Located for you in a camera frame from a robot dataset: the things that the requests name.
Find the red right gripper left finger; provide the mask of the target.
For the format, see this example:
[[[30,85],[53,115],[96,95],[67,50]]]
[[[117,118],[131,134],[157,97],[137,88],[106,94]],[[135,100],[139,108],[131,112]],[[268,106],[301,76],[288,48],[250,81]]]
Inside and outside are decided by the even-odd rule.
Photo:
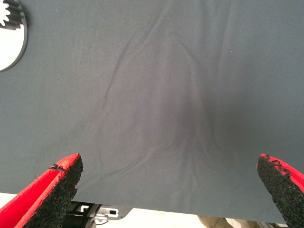
[[[0,209],[0,226],[62,227],[82,172],[79,153],[57,161]]]

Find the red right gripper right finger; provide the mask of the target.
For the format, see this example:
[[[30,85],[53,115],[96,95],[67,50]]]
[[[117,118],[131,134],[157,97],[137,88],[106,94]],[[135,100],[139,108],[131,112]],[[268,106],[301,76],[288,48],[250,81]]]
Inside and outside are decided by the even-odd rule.
[[[269,154],[261,154],[257,173],[290,228],[304,226],[304,174]]]

